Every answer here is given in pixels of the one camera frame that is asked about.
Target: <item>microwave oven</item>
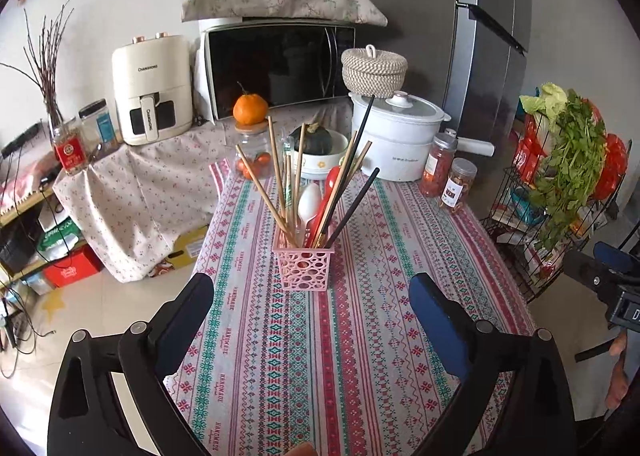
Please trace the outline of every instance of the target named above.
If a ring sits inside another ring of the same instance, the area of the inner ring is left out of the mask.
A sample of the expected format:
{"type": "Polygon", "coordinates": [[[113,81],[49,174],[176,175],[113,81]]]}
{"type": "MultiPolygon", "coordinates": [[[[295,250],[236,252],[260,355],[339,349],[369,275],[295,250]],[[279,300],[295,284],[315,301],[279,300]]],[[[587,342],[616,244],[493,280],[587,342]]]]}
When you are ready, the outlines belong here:
{"type": "Polygon", "coordinates": [[[354,42],[352,25],[327,20],[244,18],[204,30],[194,70],[196,108],[212,121],[233,115],[243,90],[270,107],[346,96],[340,56],[354,42]]]}

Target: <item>table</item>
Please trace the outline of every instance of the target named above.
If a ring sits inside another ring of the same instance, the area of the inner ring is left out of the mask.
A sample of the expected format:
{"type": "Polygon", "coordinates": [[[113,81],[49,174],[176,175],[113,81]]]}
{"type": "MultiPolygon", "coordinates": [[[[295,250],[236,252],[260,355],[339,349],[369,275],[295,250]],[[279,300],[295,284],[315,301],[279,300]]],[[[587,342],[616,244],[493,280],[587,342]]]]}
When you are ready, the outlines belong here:
{"type": "MultiPolygon", "coordinates": [[[[341,217],[366,177],[358,173],[341,217]]],[[[275,197],[273,180],[266,190],[275,197]]],[[[277,455],[303,441],[319,454],[411,454],[457,386],[409,304],[427,271],[473,319],[530,334],[510,274],[468,208],[455,216],[415,183],[377,180],[337,240],[327,292],[285,292],[271,254],[274,220],[254,186],[225,184],[195,272],[214,303],[167,388],[212,453],[277,455]]],[[[508,389],[501,378],[471,447],[508,389]]]]}

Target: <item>black chopstick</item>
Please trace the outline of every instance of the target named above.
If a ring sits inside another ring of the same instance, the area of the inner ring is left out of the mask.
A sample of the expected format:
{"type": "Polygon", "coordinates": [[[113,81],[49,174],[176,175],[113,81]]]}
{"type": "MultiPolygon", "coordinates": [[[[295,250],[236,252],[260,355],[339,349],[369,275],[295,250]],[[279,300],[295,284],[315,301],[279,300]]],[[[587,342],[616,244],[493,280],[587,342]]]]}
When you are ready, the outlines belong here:
{"type": "MultiPolygon", "coordinates": [[[[351,164],[353,163],[353,159],[356,156],[356,149],[358,149],[358,145],[360,144],[360,139],[362,138],[362,134],[364,132],[364,126],[367,124],[367,119],[369,118],[369,113],[371,112],[371,107],[373,106],[373,101],[375,99],[376,99],[376,96],[372,95],[371,100],[369,101],[369,106],[367,106],[367,111],[364,112],[364,117],[362,118],[362,122],[360,123],[360,128],[358,129],[358,134],[356,135],[356,140],[353,144],[353,148],[351,149],[351,153],[349,154],[348,158],[344,159],[344,162],[347,163],[345,173],[349,173],[351,169],[351,164]]],[[[344,192],[344,189],[346,189],[347,187],[348,178],[349,176],[343,177],[342,180],[340,181],[340,186],[335,188],[338,192],[336,193],[336,198],[334,199],[331,207],[329,207],[329,213],[327,214],[326,221],[324,222],[324,227],[322,228],[322,234],[326,234],[329,228],[329,223],[331,223],[331,218],[334,215],[335,207],[338,205],[338,200],[340,200],[340,198],[342,197],[342,193],[344,192]]]]}
{"type": "Polygon", "coordinates": [[[373,170],[373,172],[369,175],[369,179],[364,183],[364,185],[362,186],[362,189],[360,189],[360,192],[356,196],[356,199],[353,201],[351,206],[347,209],[347,212],[344,214],[344,217],[342,218],[340,223],[338,223],[338,226],[335,228],[334,233],[331,234],[331,237],[329,238],[326,245],[324,246],[325,249],[330,249],[331,245],[334,244],[335,240],[342,232],[342,229],[344,229],[344,226],[347,224],[347,221],[349,221],[349,219],[351,218],[351,215],[355,212],[358,205],[360,205],[360,202],[364,198],[364,195],[367,194],[367,191],[369,191],[371,184],[376,179],[376,176],[378,176],[379,172],[380,172],[380,168],[376,167],[373,170]]]}

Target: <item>dried branch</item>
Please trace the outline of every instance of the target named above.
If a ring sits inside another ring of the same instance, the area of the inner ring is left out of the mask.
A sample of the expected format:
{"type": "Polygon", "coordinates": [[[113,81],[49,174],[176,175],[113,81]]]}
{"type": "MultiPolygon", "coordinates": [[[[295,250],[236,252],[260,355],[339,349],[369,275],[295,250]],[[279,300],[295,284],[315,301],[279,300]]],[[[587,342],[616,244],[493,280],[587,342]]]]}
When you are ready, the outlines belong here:
{"type": "Polygon", "coordinates": [[[31,29],[27,11],[24,11],[24,22],[27,27],[27,46],[22,47],[22,49],[33,77],[20,68],[0,62],[0,66],[5,66],[16,72],[20,72],[39,88],[45,106],[47,107],[47,112],[49,112],[52,117],[55,117],[57,121],[62,120],[62,115],[60,114],[60,109],[56,101],[56,67],[58,65],[58,51],[62,44],[62,35],[65,32],[66,24],[71,14],[74,12],[73,9],[71,9],[65,18],[65,9],[70,1],[71,0],[67,0],[62,4],[62,8],[55,18],[47,20],[47,17],[44,16],[42,28],[38,35],[37,49],[31,39],[31,29]]]}

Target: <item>chopstick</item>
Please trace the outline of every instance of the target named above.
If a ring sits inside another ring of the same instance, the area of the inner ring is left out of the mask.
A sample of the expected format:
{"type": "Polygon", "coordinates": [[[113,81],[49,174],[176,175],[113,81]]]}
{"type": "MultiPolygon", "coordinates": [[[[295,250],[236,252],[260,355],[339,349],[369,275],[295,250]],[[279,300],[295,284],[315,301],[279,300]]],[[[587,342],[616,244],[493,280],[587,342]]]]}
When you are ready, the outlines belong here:
{"type": "Polygon", "coordinates": [[[349,221],[349,219],[351,218],[351,216],[355,212],[355,210],[358,207],[358,205],[360,205],[360,202],[364,198],[364,195],[367,194],[367,191],[369,191],[369,188],[371,187],[371,184],[376,179],[376,177],[378,176],[379,172],[380,172],[380,168],[376,167],[373,170],[373,172],[369,175],[369,179],[362,186],[362,189],[360,189],[360,192],[356,196],[356,199],[353,201],[353,203],[351,204],[351,206],[349,207],[347,212],[344,214],[344,217],[342,218],[340,223],[338,223],[338,226],[335,228],[334,233],[331,234],[331,237],[328,239],[327,243],[324,245],[325,249],[330,249],[331,246],[334,244],[335,240],[340,235],[340,232],[342,232],[342,229],[344,229],[344,226],[347,224],[347,221],[349,221]]]}
{"type": "Polygon", "coordinates": [[[312,245],[317,245],[320,237],[323,234],[326,234],[327,228],[329,226],[329,220],[331,219],[331,214],[334,213],[335,206],[338,204],[338,189],[340,188],[340,182],[345,176],[347,172],[347,158],[351,155],[351,150],[353,149],[354,143],[356,142],[358,137],[358,131],[356,130],[351,136],[351,140],[349,141],[349,145],[347,146],[347,150],[344,154],[344,161],[340,166],[340,171],[338,171],[338,176],[335,179],[334,190],[331,192],[331,197],[329,198],[329,202],[324,209],[324,214],[322,215],[322,220],[320,221],[320,226],[318,227],[318,232],[316,233],[316,237],[314,241],[311,243],[312,245]]]}
{"type": "Polygon", "coordinates": [[[273,121],[271,115],[267,117],[269,122],[269,138],[271,140],[271,159],[273,159],[273,171],[276,176],[276,184],[278,186],[278,201],[280,202],[280,216],[286,216],[286,207],[284,204],[284,191],[282,190],[282,175],[280,173],[280,159],[278,158],[278,149],[276,147],[276,135],[273,132],[273,121]]]}
{"type": "MultiPolygon", "coordinates": [[[[369,113],[371,113],[371,107],[373,106],[373,101],[376,99],[376,97],[374,95],[371,96],[371,100],[369,101],[369,105],[367,106],[367,111],[364,113],[364,117],[362,118],[362,122],[360,123],[360,129],[358,129],[355,133],[355,142],[353,143],[353,147],[351,149],[347,149],[347,153],[345,153],[345,157],[344,157],[344,163],[343,163],[343,167],[346,165],[347,166],[347,173],[349,172],[349,170],[351,169],[351,164],[353,163],[353,157],[355,157],[356,155],[356,149],[358,149],[358,144],[360,143],[360,138],[362,137],[362,133],[364,131],[364,127],[367,125],[367,119],[369,118],[369,113]]],[[[335,189],[337,189],[336,192],[336,198],[332,200],[331,203],[331,208],[329,209],[329,213],[328,213],[328,218],[325,219],[324,222],[322,222],[322,228],[321,228],[321,233],[322,234],[326,234],[327,229],[329,228],[329,223],[331,223],[331,217],[334,215],[334,211],[335,211],[335,206],[338,205],[338,200],[340,200],[340,197],[342,196],[342,193],[344,192],[344,189],[347,187],[347,177],[343,176],[342,178],[339,178],[339,180],[336,180],[335,182],[335,189]]]]}
{"type": "Polygon", "coordinates": [[[260,193],[260,196],[264,200],[264,203],[268,207],[269,211],[271,211],[271,214],[273,215],[274,220],[276,220],[276,223],[278,224],[278,227],[280,227],[280,230],[284,233],[284,236],[287,238],[289,243],[291,243],[291,245],[293,245],[295,248],[298,248],[298,244],[296,243],[295,238],[291,235],[291,233],[289,232],[289,229],[287,229],[287,225],[284,223],[284,221],[282,221],[282,218],[278,214],[278,211],[276,211],[276,208],[271,203],[271,200],[269,199],[269,196],[267,195],[267,193],[264,190],[262,184],[260,183],[260,180],[258,180],[257,176],[255,176],[254,170],[252,170],[251,164],[249,163],[249,161],[244,156],[244,153],[242,152],[242,148],[240,147],[239,144],[236,144],[236,151],[238,152],[238,155],[240,155],[240,158],[242,159],[242,162],[244,162],[244,166],[245,166],[247,172],[251,176],[251,179],[254,181],[255,188],[260,193]]]}
{"type": "Polygon", "coordinates": [[[367,153],[369,152],[370,147],[371,147],[371,141],[367,141],[367,143],[364,146],[364,149],[362,150],[362,152],[354,162],[353,167],[349,171],[349,178],[347,178],[347,185],[349,185],[349,183],[351,182],[351,178],[353,178],[353,176],[362,167],[362,163],[364,162],[364,157],[367,156],[367,153]]]}
{"type": "Polygon", "coordinates": [[[296,165],[296,186],[293,197],[293,224],[294,228],[298,223],[298,201],[300,200],[300,175],[302,174],[302,152],[305,150],[305,123],[300,129],[300,140],[298,141],[298,163],[296,165]]]}

